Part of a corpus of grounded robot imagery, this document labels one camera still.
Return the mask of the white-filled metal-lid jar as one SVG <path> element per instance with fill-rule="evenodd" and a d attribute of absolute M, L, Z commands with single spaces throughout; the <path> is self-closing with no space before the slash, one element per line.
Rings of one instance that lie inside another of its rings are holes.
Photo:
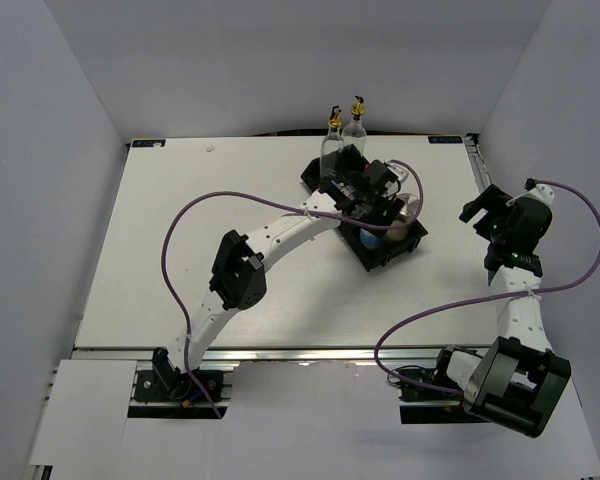
<path fill-rule="evenodd" d="M 385 232 L 383 240 L 388 244 L 397 244 L 404 241 L 409 233 L 408 224 L 416 216 L 420 207 L 420 199 L 409 193 L 401 193 L 397 198 L 403 202 L 399 213 L 392 222 L 393 229 Z"/>

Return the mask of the blue label metal-lid jar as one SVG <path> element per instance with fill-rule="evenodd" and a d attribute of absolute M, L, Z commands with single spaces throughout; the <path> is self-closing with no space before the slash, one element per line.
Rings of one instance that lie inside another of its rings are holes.
<path fill-rule="evenodd" d="M 359 241 L 361 245 L 367 250 L 378 250 L 382 245 L 382 239 L 367 231 L 365 229 L 360 229 L 359 231 Z"/>

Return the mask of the glass oil bottle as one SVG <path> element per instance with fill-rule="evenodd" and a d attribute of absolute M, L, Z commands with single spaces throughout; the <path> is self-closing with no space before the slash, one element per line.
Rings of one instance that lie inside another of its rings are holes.
<path fill-rule="evenodd" d="M 340 133 L 341 108 L 335 105 L 330 113 L 327 123 L 327 134 L 322 140 L 319 158 L 319 189 L 324 191 L 327 182 L 335 175 L 336 165 L 340 152 L 343 149 L 343 140 Z"/>

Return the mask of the glass bottle dark sauce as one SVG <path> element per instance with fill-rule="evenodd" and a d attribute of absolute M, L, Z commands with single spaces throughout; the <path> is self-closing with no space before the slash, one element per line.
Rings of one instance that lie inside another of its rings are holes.
<path fill-rule="evenodd" d="M 367 132 L 362 124 L 365 114 L 365 100 L 362 96 L 355 96 L 356 102 L 351 107 L 351 120 L 342 129 L 341 136 L 345 147 L 355 148 L 360 155 L 364 154 Z"/>

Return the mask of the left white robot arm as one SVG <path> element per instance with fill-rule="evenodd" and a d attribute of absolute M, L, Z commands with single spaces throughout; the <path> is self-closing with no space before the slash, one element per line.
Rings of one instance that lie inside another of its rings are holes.
<path fill-rule="evenodd" d="M 184 315 L 185 329 L 158 352 L 160 360 L 168 364 L 157 376 L 160 391 L 171 399 L 189 392 L 189 372 L 199 368 L 211 344 L 234 316 L 263 300 L 268 289 L 267 273 L 283 257 L 343 225 L 382 239 L 392 230 L 405 204 L 400 195 L 410 175 L 408 168 L 393 162 L 340 160 L 330 174 L 311 181 L 313 191 L 297 207 L 233 192 L 233 197 L 284 214 L 248 233 L 230 230 L 223 235 L 207 290 L 195 311 L 187 309 L 167 270 L 168 250 L 178 225 L 173 221 L 163 240 L 160 268 L 169 293 Z"/>

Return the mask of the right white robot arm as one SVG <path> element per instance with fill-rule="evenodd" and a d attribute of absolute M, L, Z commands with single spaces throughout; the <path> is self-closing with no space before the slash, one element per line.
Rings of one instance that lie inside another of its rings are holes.
<path fill-rule="evenodd" d="M 497 336 L 484 355 L 449 346 L 431 374 L 433 390 L 452 399 L 462 392 L 464 411 L 527 437 L 540 436 L 570 379 L 570 363 L 553 352 L 537 289 L 543 275 L 534 250 L 553 214 L 553 190 L 530 181 L 512 197 L 491 185 L 467 203 L 464 223 L 489 243 L 484 259 L 497 296 Z"/>

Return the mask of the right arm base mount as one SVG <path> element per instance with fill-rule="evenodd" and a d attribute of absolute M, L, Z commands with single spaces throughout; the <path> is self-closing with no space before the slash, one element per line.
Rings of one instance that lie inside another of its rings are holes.
<path fill-rule="evenodd" d="M 453 354 L 470 369 L 483 359 L 475 349 L 447 346 L 438 353 L 434 366 L 407 364 L 386 374 L 387 383 L 400 392 L 404 424 L 479 422 L 464 412 L 461 386 L 448 375 Z"/>

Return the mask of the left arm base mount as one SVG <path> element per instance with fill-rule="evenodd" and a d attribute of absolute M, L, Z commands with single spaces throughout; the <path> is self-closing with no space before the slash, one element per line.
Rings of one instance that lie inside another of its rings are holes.
<path fill-rule="evenodd" d="M 131 419 L 219 420 L 231 398 L 237 364 L 203 363 L 192 371 L 175 366 L 164 348 L 136 366 L 127 411 Z"/>

